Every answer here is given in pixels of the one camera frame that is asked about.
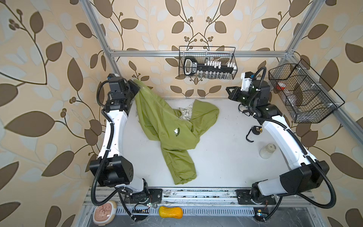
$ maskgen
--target green jacket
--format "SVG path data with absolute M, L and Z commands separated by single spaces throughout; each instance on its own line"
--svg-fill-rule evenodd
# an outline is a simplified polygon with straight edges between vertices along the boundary
M 140 91 L 135 96 L 139 123 L 150 140 L 160 141 L 161 150 L 174 183 L 185 184 L 197 177 L 187 150 L 194 149 L 203 135 L 217 121 L 219 109 L 195 100 L 190 121 L 180 119 L 181 112 L 135 80 Z

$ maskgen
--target orange yellow object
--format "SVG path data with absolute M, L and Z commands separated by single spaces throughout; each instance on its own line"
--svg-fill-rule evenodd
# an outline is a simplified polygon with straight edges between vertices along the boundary
M 159 215 L 162 218 L 182 218 L 183 210 L 180 207 L 160 207 Z

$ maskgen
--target wire basket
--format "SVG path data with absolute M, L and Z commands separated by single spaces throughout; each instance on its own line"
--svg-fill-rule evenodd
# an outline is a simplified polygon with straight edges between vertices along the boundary
M 307 72 L 309 69 L 315 72 L 317 81 Z M 303 59 L 298 64 L 270 69 L 269 80 L 295 123 L 319 123 L 345 103 Z
M 235 47 L 180 46 L 179 77 L 233 80 L 237 73 Z

